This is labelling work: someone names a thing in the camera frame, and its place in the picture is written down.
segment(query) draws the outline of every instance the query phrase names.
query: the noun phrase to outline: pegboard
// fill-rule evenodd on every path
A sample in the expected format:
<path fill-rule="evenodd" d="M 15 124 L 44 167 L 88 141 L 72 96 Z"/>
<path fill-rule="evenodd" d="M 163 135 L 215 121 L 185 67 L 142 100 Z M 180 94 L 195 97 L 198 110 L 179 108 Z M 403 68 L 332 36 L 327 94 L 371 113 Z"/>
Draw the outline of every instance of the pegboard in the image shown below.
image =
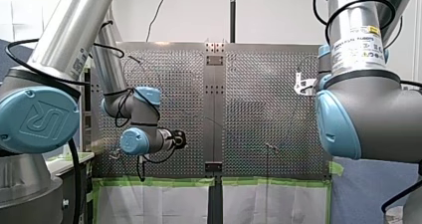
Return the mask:
<path fill-rule="evenodd" d="M 317 46 L 227 45 L 223 170 L 226 176 L 327 179 L 315 98 L 294 91 L 314 78 Z"/>
<path fill-rule="evenodd" d="M 203 67 L 204 44 L 157 44 L 121 43 L 126 56 L 121 60 L 129 87 L 150 86 L 161 90 L 161 120 L 158 126 L 182 129 L 186 132 L 187 147 L 177 150 L 166 162 L 145 165 L 147 176 L 203 177 Z M 140 63 L 129 59 L 132 56 Z M 99 105 L 103 98 L 96 93 L 93 99 Z M 118 140 L 127 129 L 116 128 L 114 119 L 102 114 L 100 106 L 93 107 L 99 117 L 95 136 L 102 147 L 96 157 L 95 176 L 136 175 L 136 158 L 118 150 Z M 161 160 L 169 153 L 159 152 L 150 156 Z"/>
<path fill-rule="evenodd" d="M 146 164 L 147 176 L 203 177 L 205 162 L 211 160 L 222 162 L 225 176 L 327 178 L 329 157 L 318 141 L 314 98 L 299 97 L 293 89 L 299 66 L 305 79 L 316 76 L 317 46 L 228 44 L 218 54 L 221 66 L 214 67 L 207 65 L 215 53 L 207 44 L 119 46 L 126 52 L 122 66 L 128 85 L 160 88 L 159 125 L 187 134 L 187 148 L 165 163 Z M 95 68 L 92 81 L 98 84 Z M 135 157 L 121 153 L 115 159 L 126 127 L 115 128 L 113 118 L 101 113 L 102 98 L 101 89 L 94 91 L 94 176 L 136 175 Z"/>

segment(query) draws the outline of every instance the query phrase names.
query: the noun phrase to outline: cable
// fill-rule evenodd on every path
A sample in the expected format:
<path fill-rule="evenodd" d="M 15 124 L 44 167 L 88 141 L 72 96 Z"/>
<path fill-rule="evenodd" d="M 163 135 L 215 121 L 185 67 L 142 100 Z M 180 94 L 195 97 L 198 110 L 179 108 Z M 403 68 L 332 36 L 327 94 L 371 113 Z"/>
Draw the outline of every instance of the cable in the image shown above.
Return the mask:
<path fill-rule="evenodd" d="M 347 8 L 349 8 L 351 5 L 354 5 L 356 3 L 362 3 L 362 2 L 378 2 L 378 3 L 382 3 L 384 5 L 386 5 L 389 9 L 391 9 L 391 17 L 390 20 L 388 20 L 388 22 L 386 24 L 384 24 L 381 27 L 381 30 L 388 27 L 393 21 L 394 18 L 396 16 L 396 10 L 394 5 L 392 5 L 390 2 L 388 2 L 387 0 L 356 0 L 356 1 L 352 1 L 349 3 L 346 3 L 345 5 L 343 5 L 342 7 L 340 7 L 339 9 L 337 9 L 332 15 L 331 17 L 329 17 L 328 22 L 326 22 L 326 27 L 325 27 L 325 39 L 326 42 L 328 44 L 330 44 L 329 42 L 329 31 L 331 28 L 331 24 L 332 22 L 335 20 L 335 18 L 343 11 L 345 11 Z"/>
<path fill-rule="evenodd" d="M 140 156 L 136 157 L 136 172 L 141 182 L 145 181 L 145 162 L 142 161 L 142 174 L 139 171 Z"/>
<path fill-rule="evenodd" d="M 412 81 L 400 81 L 400 84 L 402 85 L 409 85 L 409 86 L 414 86 L 414 87 L 418 87 L 422 89 L 422 83 L 417 83 L 417 82 L 412 82 Z"/>
<path fill-rule="evenodd" d="M 151 35 L 151 28 L 152 28 L 152 25 L 154 24 L 155 19 L 157 19 L 159 9 L 161 8 L 161 5 L 162 5 L 162 3 L 163 3 L 163 2 L 164 2 L 164 0 L 161 0 L 161 1 L 159 2 L 158 7 L 157 7 L 157 10 L 155 11 L 154 18 L 153 18 L 153 19 L 152 19 L 152 21 L 149 23 L 148 35 L 146 36 L 146 42 L 148 42 L 148 41 L 149 41 L 149 36 Z"/>
<path fill-rule="evenodd" d="M 162 159 L 162 160 L 159 160 L 159 161 L 151 160 L 151 159 L 149 159 L 149 158 L 145 157 L 145 155 L 143 155 L 142 157 L 143 157 L 146 161 L 148 161 L 148 162 L 150 162 L 150 163 L 159 164 L 159 163 L 163 163 L 163 162 L 167 161 L 168 159 L 170 159 L 170 157 L 174 154 L 174 151 L 175 151 L 175 150 L 176 150 L 176 148 L 175 148 L 175 147 L 173 147 L 173 148 L 171 149 L 171 153 L 170 153 L 170 155 L 168 155 L 166 158 L 164 158 L 164 159 Z"/>
<path fill-rule="evenodd" d="M 75 145 L 74 139 L 69 140 L 69 149 L 72 154 L 72 163 L 74 165 L 75 174 L 75 212 L 74 212 L 74 224 L 80 223 L 81 216 L 81 195 L 82 195 L 82 184 L 81 184 L 81 168 L 79 164 L 78 150 Z"/>
<path fill-rule="evenodd" d="M 123 58 L 124 57 L 124 51 L 122 51 L 119 48 L 111 47 L 111 46 L 107 46 L 107 45 L 103 45 L 103 44 L 99 44 L 99 43 L 94 43 L 94 46 L 101 47 L 101 48 L 106 48 L 106 49 L 109 49 L 109 50 L 114 50 L 114 51 L 120 52 L 120 56 L 118 56 L 118 57 L 119 58 Z"/>
<path fill-rule="evenodd" d="M 36 68 L 28 65 L 26 62 L 24 62 L 21 59 L 17 58 L 15 56 L 15 54 L 13 54 L 12 51 L 11 51 L 11 49 L 14 48 L 14 47 L 16 47 L 16 46 L 20 46 L 20 45 L 28 44 L 28 43 L 35 43 L 35 42 L 38 42 L 39 40 L 40 39 L 29 39 L 29 40 L 22 40 L 22 41 L 16 41 L 16 42 L 9 43 L 6 46 L 6 50 L 5 50 L 6 55 L 10 59 L 12 59 L 14 62 L 16 62 L 17 64 L 23 66 L 24 68 L 30 70 L 31 72 L 36 73 L 36 74 L 38 74 L 38 75 L 40 75 L 40 76 L 42 76 L 42 77 L 44 77 L 46 79 L 52 79 L 52 80 L 55 80 L 55 81 L 58 81 L 58 82 L 62 82 L 62 83 L 66 83 L 66 84 L 71 84 L 71 85 L 76 85 L 76 86 L 85 86 L 85 87 L 88 87 L 88 86 L 91 85 L 90 83 L 76 82 L 76 81 L 70 81 L 70 80 L 66 80 L 66 79 L 62 79 L 62 78 L 53 77 L 53 76 L 51 76 L 51 75 L 49 75 L 49 74 L 47 74 L 45 72 L 42 72 L 42 71 L 40 71 L 40 70 L 38 70 L 38 69 L 36 69 Z M 94 43 L 94 45 L 95 46 L 98 46 L 98 47 L 102 47 L 102 48 L 111 49 L 111 50 L 115 50 L 115 51 L 121 52 L 121 55 L 118 56 L 118 57 L 119 58 L 124 57 L 124 51 L 122 51 L 119 48 L 114 48 L 114 47 L 110 47 L 110 46 L 106 46 L 106 45 L 102 45 L 102 44 L 98 44 L 98 43 Z"/>
<path fill-rule="evenodd" d="M 313 6 L 314 6 L 314 14 L 316 18 L 323 24 L 326 25 L 326 21 L 319 15 L 319 12 L 317 11 L 317 0 L 313 0 Z"/>
<path fill-rule="evenodd" d="M 388 201 L 384 202 L 384 204 L 382 204 L 381 206 L 381 211 L 383 213 L 386 212 L 387 207 L 390 206 L 391 204 L 393 204 L 394 202 L 400 200 L 401 198 L 409 195 L 410 193 L 416 191 L 417 189 L 419 189 L 420 187 L 422 187 L 422 180 L 416 182 L 415 184 L 413 184 L 412 186 L 410 186 L 409 188 L 405 189 L 404 191 L 400 192 L 399 194 L 393 196 L 391 199 L 389 199 Z"/>
<path fill-rule="evenodd" d="M 389 47 L 391 47 L 391 45 L 393 45 L 397 41 L 398 37 L 400 37 L 401 31 L 403 30 L 403 16 L 401 16 L 401 18 L 400 18 L 400 25 L 399 26 L 400 27 L 398 29 L 397 35 L 394 37 L 394 39 L 387 46 L 385 46 L 384 50 L 387 50 Z"/>
<path fill-rule="evenodd" d="M 108 20 L 108 21 L 106 21 L 106 22 L 104 22 L 103 24 L 102 24 L 102 26 L 100 27 L 100 31 L 105 27 L 105 26 L 107 26 L 107 25 L 113 25 L 114 24 L 114 21 L 113 20 Z"/>
<path fill-rule="evenodd" d="M 124 98 L 120 99 L 120 101 L 118 102 L 118 106 L 117 106 L 117 113 L 115 114 L 115 118 L 114 118 L 114 125 L 116 127 L 123 127 L 125 125 L 127 125 L 127 123 L 130 121 L 130 118 L 127 118 L 126 121 L 122 124 L 118 124 L 118 119 L 123 117 L 123 113 L 121 112 L 121 110 L 123 109 L 124 105 L 127 102 L 127 99 L 130 97 L 131 94 L 133 94 L 133 91 L 131 88 L 126 89 L 128 91 L 128 93 L 126 94 L 126 96 L 124 96 Z"/>

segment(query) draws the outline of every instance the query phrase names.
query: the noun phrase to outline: label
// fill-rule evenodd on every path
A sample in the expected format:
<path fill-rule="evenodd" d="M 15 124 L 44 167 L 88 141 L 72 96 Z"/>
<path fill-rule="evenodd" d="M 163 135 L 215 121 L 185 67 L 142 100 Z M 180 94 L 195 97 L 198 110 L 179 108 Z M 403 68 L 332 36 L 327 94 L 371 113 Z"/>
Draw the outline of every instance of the label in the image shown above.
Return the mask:
<path fill-rule="evenodd" d="M 376 27 L 353 28 L 350 36 L 337 41 L 332 49 L 332 69 L 344 63 L 372 63 L 385 66 L 380 31 Z"/>
<path fill-rule="evenodd" d="M 87 50 L 85 50 L 84 48 L 80 49 L 78 56 L 75 59 L 75 62 L 71 68 L 71 76 L 74 80 L 77 80 L 79 78 L 82 70 L 84 69 L 85 62 L 87 61 L 88 55 L 89 53 Z"/>

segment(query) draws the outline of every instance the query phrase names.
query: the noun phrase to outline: logo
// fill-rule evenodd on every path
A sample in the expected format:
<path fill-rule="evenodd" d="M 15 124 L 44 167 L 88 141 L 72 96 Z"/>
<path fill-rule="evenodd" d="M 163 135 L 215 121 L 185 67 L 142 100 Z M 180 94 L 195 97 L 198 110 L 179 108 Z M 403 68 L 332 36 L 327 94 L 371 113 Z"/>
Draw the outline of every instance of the logo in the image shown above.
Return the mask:
<path fill-rule="evenodd" d="M 38 101 L 23 121 L 20 132 L 45 139 L 57 139 L 69 116 L 69 111 Z"/>

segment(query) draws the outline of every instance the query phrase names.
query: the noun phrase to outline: white wall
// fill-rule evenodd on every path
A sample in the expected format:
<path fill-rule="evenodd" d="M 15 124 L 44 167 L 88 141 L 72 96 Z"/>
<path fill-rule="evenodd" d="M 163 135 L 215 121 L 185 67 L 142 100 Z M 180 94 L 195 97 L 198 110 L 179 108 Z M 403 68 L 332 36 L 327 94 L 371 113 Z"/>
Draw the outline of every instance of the white wall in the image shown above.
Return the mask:
<path fill-rule="evenodd" d="M 145 41 L 148 24 L 159 1 L 114 1 L 114 17 L 124 41 Z M 165 0 L 152 27 L 150 41 L 229 40 L 229 1 Z M 325 1 L 318 0 L 317 5 L 326 18 Z M 417 0 L 412 0 L 404 15 L 403 32 L 391 48 L 388 66 L 403 79 L 417 78 L 415 45 L 420 34 L 417 8 Z M 323 25 L 314 17 L 312 0 L 237 0 L 236 39 L 238 43 L 322 44 Z"/>
<path fill-rule="evenodd" d="M 160 0 L 115 0 L 112 8 L 123 41 L 145 41 Z M 59 0 L 0 0 L 0 39 L 39 37 Z M 326 18 L 326 3 L 318 0 Z M 403 32 L 391 49 L 389 68 L 403 79 L 422 79 L 421 0 L 412 0 Z M 165 0 L 150 41 L 221 42 L 229 40 L 230 0 Z M 237 0 L 237 42 L 322 44 L 323 25 L 314 17 L 312 0 Z"/>

